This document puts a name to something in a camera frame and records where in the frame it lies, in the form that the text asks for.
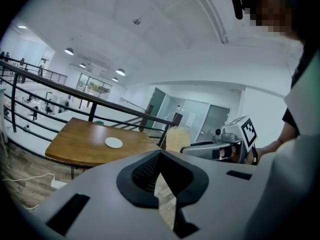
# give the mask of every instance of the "black perforated mesh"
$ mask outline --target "black perforated mesh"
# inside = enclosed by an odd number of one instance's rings
[[[132,172],[133,182],[144,191],[154,194],[157,178],[160,174],[158,164],[159,155],[150,159],[148,162],[134,169]]]

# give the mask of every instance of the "ceiling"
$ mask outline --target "ceiling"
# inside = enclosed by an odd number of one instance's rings
[[[236,20],[231,0],[30,0],[18,17],[73,65],[102,68],[109,80],[123,68],[127,76],[117,77],[124,86],[131,75],[151,74],[155,60],[202,44],[301,52]],[[67,47],[74,56],[64,54]]]

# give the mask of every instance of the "balcony railing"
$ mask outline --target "balcony railing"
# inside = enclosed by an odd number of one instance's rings
[[[138,128],[140,132],[143,132],[145,130],[149,130],[148,133],[149,134],[151,133],[151,136],[149,136],[149,137],[153,138],[153,139],[159,139],[158,145],[160,147],[163,147],[163,144],[165,143],[164,140],[165,140],[165,137],[167,135],[168,129],[170,127],[173,127],[173,126],[178,126],[180,121],[181,121],[181,119],[182,119],[182,115],[178,114],[178,113],[175,115],[173,121],[167,121],[167,120],[164,120],[164,119],[160,119],[160,118],[151,116],[149,113],[152,110],[152,107],[153,107],[152,105],[148,107],[148,109],[146,110],[146,113],[143,113],[143,112],[140,112],[140,111],[137,111],[137,110],[134,110],[134,109],[119,105],[119,104],[108,102],[108,101],[105,101],[105,100],[103,100],[101,98],[98,98],[98,97],[92,96],[90,94],[81,92],[79,90],[67,87],[67,86],[59,84],[57,82],[53,82],[53,81],[51,81],[51,80],[49,80],[47,78],[41,77],[41,76],[39,76],[37,74],[31,73],[29,71],[26,71],[26,70],[23,70],[23,69],[18,68],[16,66],[13,66],[13,65],[5,62],[5,61],[1,61],[0,60],[0,66],[3,67],[5,72],[6,71],[13,72],[13,81],[9,81],[7,79],[4,79],[4,77],[0,77],[0,80],[2,82],[12,86],[11,95],[8,95],[7,93],[4,94],[7,98],[9,98],[11,100],[11,106],[10,107],[9,106],[4,106],[8,111],[11,112],[11,118],[9,118],[8,116],[5,116],[4,118],[12,124],[12,129],[13,129],[14,133],[17,132],[17,128],[20,128],[23,131],[25,131],[25,132],[27,132],[27,133],[29,133],[31,135],[34,135],[34,136],[36,136],[38,138],[41,138],[41,139],[43,139],[45,141],[48,141],[48,142],[52,141],[52,139],[50,139],[50,138],[48,138],[46,136],[43,136],[43,135],[38,134],[36,132],[33,132],[33,131],[29,130],[29,129],[26,129],[22,125],[19,125],[18,123],[16,123],[16,117],[20,117],[23,120],[25,120],[25,121],[27,121],[27,122],[29,122],[31,124],[34,124],[34,125],[36,125],[38,127],[41,127],[43,129],[46,129],[48,131],[51,131],[51,132],[54,132],[54,133],[58,133],[59,132],[56,129],[50,128],[47,125],[43,125],[43,124],[41,124],[41,123],[39,123],[37,121],[33,121],[33,120],[27,118],[25,115],[22,115],[22,114],[18,113],[16,111],[16,109],[14,109],[16,107],[16,104],[18,104],[20,106],[23,106],[23,107],[25,107],[26,109],[28,109],[28,110],[30,110],[32,112],[35,112],[37,114],[40,114],[40,115],[45,116],[47,118],[50,118],[52,120],[55,120],[55,121],[58,121],[58,122],[61,122],[61,123],[64,123],[64,124],[68,123],[67,120],[52,116],[50,114],[47,114],[47,113],[45,113],[43,111],[40,111],[40,110],[34,108],[34,107],[31,107],[31,106],[27,105],[24,102],[21,102],[21,101],[17,100],[15,98],[16,90],[22,91],[22,92],[24,92],[24,93],[26,93],[26,94],[28,94],[28,95],[30,95],[32,97],[35,97],[35,98],[37,98],[39,100],[42,100],[42,101],[44,101],[44,102],[46,102],[48,104],[51,104],[51,105],[54,105],[54,106],[58,106],[58,107],[66,110],[66,111],[72,111],[74,113],[78,113],[78,114],[81,114],[81,115],[88,116],[88,121],[89,122],[93,122],[94,119],[98,119],[98,120],[103,120],[103,121],[115,123],[114,125],[112,125],[112,127],[119,127],[120,126],[120,128],[127,129],[127,130],[134,130],[134,129]],[[28,90],[25,90],[25,89],[21,88],[20,86],[17,86],[19,78],[28,79],[30,81],[42,84],[44,86],[47,86],[47,87],[49,87],[51,89],[54,89],[54,90],[60,91],[62,93],[68,94],[70,96],[86,100],[86,101],[92,103],[92,107],[90,108],[90,112],[88,113],[88,112],[85,112],[85,111],[82,111],[82,110],[77,110],[77,109],[74,109],[74,108],[71,108],[71,107],[68,107],[68,106],[53,102],[52,100],[48,100],[48,99],[43,98],[41,96],[38,96],[38,95],[36,95],[36,94],[34,94],[32,92],[29,92]],[[104,117],[101,117],[101,116],[98,116],[98,115],[95,114],[97,105],[103,106],[103,107],[106,107],[106,108],[109,108],[109,109],[112,109],[112,110],[116,110],[116,111],[119,111],[119,112],[123,112],[123,113],[126,113],[126,114],[130,114],[130,115],[133,115],[133,116],[136,116],[136,117],[132,118],[130,120],[127,120],[127,121],[119,121],[119,120],[115,120],[115,119],[104,118]],[[147,123],[148,120],[164,124],[165,125],[165,129],[147,127],[146,123]]]
[[[67,79],[66,75],[52,72],[42,67],[35,66],[35,65],[32,65],[20,60],[16,60],[13,58],[9,58],[9,57],[0,56],[0,60],[3,60],[5,62],[7,61],[9,64],[16,66],[19,69],[33,73],[34,75],[38,75],[39,77],[51,80],[55,83],[58,83],[61,85],[64,85],[66,83],[66,79]],[[8,82],[13,83],[15,74],[14,74],[14,71],[3,67],[2,69],[0,68],[0,76],[4,80],[7,80]],[[30,84],[34,82],[35,81],[33,81],[32,79],[27,79],[24,75],[19,75],[17,79],[17,84]]]

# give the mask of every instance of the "white plate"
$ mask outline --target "white plate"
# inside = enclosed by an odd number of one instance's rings
[[[105,139],[105,144],[110,147],[110,148],[114,148],[114,149],[118,149],[121,148],[123,143],[120,139],[118,138],[106,138]]]

